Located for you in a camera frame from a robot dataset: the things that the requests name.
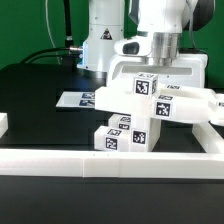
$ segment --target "white block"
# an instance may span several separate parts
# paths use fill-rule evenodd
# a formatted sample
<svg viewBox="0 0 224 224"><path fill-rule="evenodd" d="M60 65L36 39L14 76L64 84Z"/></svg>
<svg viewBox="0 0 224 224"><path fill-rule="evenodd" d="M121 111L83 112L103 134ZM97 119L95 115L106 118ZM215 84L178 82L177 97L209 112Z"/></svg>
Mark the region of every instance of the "white block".
<svg viewBox="0 0 224 224"><path fill-rule="evenodd" d="M160 130L161 120L132 114L130 151L151 152L160 137Z"/></svg>
<svg viewBox="0 0 224 224"><path fill-rule="evenodd" d="M8 119L6 113L0 113L0 138L8 130Z"/></svg>
<svg viewBox="0 0 224 224"><path fill-rule="evenodd" d="M192 133L206 153L224 154L224 140L209 123L194 124Z"/></svg>
<svg viewBox="0 0 224 224"><path fill-rule="evenodd" d="M217 95L216 107L211 114L211 123L224 126L224 94Z"/></svg>
<svg viewBox="0 0 224 224"><path fill-rule="evenodd" d="M216 94L211 89L178 86L178 85L159 85L162 95L175 95L186 98L204 99L210 102L216 101Z"/></svg>
<svg viewBox="0 0 224 224"><path fill-rule="evenodd" d="M94 148L105 151L129 152L129 136L127 130L100 126L94 133Z"/></svg>
<svg viewBox="0 0 224 224"><path fill-rule="evenodd" d="M139 72L134 79L133 94L152 97L157 92L158 75Z"/></svg>
<svg viewBox="0 0 224 224"><path fill-rule="evenodd" d="M124 130L130 130L131 116L113 114L108 121L108 126L112 128L119 128Z"/></svg>
<svg viewBox="0 0 224 224"><path fill-rule="evenodd" d="M182 123L202 123L210 120L211 105L206 99L159 95L154 106L154 118Z"/></svg>
<svg viewBox="0 0 224 224"><path fill-rule="evenodd" d="M101 87L95 92L95 109L111 111L121 114L138 113L140 115L152 115L151 99L131 92L124 92L114 88Z"/></svg>

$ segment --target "black cable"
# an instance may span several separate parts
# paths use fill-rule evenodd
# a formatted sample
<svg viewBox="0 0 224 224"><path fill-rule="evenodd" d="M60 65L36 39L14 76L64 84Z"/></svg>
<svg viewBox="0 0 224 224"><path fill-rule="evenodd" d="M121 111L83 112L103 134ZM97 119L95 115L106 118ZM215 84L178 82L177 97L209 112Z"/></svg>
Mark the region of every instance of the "black cable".
<svg viewBox="0 0 224 224"><path fill-rule="evenodd" d="M64 0L64 11L65 11L65 31L66 31L66 40L65 46L70 47L74 45L72 39L72 26L71 26L71 15L70 15L70 1Z"/></svg>
<svg viewBox="0 0 224 224"><path fill-rule="evenodd" d="M42 56L38 56L38 57L35 57L33 58L31 61L28 62L28 64L31 64L33 63L34 61L38 60L38 59L41 59L41 58L53 58L53 57L73 57L73 58L79 58L79 54L77 55L74 55L74 54L59 54L59 55L55 55L55 54L52 54L52 55L42 55Z"/></svg>
<svg viewBox="0 0 224 224"><path fill-rule="evenodd" d="M45 53L49 53L49 52L56 52L56 51L68 51L68 50L70 50L68 47L58 47L58 48L50 48L50 49L37 51L37 52L27 56L26 58L24 58L20 63L24 64L28 60L30 60L31 58L33 58L33 57L35 57L37 55L40 55L40 54L45 54Z"/></svg>

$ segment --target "green wall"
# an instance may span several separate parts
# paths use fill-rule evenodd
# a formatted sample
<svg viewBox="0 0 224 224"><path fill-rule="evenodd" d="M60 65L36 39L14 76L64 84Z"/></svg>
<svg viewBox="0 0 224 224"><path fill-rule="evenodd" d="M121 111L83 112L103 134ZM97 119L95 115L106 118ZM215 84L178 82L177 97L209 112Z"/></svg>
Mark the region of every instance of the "green wall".
<svg viewBox="0 0 224 224"><path fill-rule="evenodd" d="M88 36L88 0L70 0L72 28L75 44L81 45ZM49 15L52 33L57 46L64 46L63 0L49 0ZM199 48L209 53L209 78L224 87L224 3L216 0L213 20L195 33ZM0 68L20 62L27 55L51 48L45 22L44 0L0 0ZM125 37L135 35L136 26L125 18ZM188 33L184 32L181 44L190 47ZM56 63L55 59L44 59L42 63Z"/></svg>

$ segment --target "white cube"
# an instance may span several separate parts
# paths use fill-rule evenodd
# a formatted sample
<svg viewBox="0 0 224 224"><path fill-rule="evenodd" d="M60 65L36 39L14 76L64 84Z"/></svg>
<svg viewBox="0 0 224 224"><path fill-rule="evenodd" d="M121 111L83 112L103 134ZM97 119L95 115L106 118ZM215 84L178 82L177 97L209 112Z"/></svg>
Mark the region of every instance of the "white cube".
<svg viewBox="0 0 224 224"><path fill-rule="evenodd" d="M130 131L100 126L94 134L94 148L103 151L129 152Z"/></svg>
<svg viewBox="0 0 224 224"><path fill-rule="evenodd" d="M151 97L157 92L158 75L140 72L135 76L133 94Z"/></svg>
<svg viewBox="0 0 224 224"><path fill-rule="evenodd" d="M109 119L109 127L130 130L131 116L113 114Z"/></svg>

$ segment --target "black table surface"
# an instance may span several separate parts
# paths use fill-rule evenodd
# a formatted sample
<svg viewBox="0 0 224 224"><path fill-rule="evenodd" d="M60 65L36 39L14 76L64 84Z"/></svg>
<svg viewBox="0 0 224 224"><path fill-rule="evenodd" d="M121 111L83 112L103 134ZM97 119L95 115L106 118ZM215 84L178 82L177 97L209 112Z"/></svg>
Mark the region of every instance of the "black table surface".
<svg viewBox="0 0 224 224"><path fill-rule="evenodd" d="M95 91L103 79L57 65L0 71L0 148L94 150L111 113L56 109L63 91ZM163 122L156 152L201 152L191 125ZM224 181L0 176L0 223L224 223Z"/></svg>

